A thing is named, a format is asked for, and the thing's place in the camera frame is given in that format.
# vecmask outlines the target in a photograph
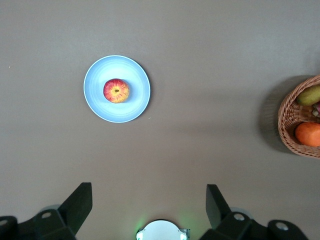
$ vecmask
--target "basket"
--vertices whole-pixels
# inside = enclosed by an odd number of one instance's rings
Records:
[[[284,145],[293,153],[310,158],[320,158],[320,147],[301,144],[295,138],[295,128],[302,122],[320,123],[320,118],[312,114],[312,106],[301,106],[296,97],[306,88],[320,84],[320,75],[299,84],[282,101],[278,111],[278,131]]]

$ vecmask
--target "gray surface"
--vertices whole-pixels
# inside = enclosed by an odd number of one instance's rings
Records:
[[[275,128],[283,97],[320,73],[318,0],[0,2],[0,216],[20,222],[92,182],[79,240],[134,239],[167,218],[198,239],[206,184],[263,225],[320,236],[320,160]],[[83,94],[108,55],[136,60],[151,100],[100,119]]]

